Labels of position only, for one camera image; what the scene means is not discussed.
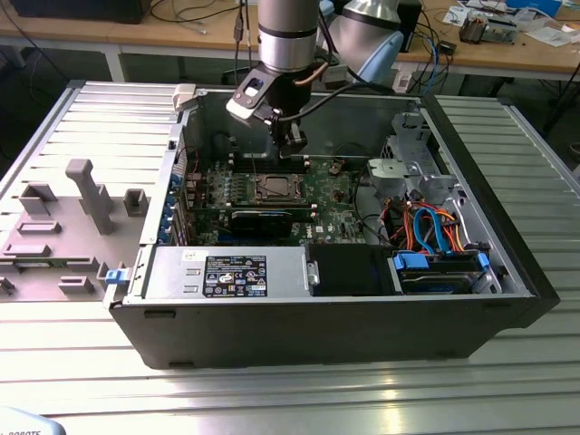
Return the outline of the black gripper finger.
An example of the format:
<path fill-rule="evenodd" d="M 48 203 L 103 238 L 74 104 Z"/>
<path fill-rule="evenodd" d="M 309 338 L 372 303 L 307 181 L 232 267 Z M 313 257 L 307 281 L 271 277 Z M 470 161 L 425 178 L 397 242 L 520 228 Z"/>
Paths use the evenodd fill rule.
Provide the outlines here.
<path fill-rule="evenodd" d="M 277 124 L 274 129 L 274 144 L 278 157 L 289 159 L 308 144 L 308 139 L 298 124 Z"/>

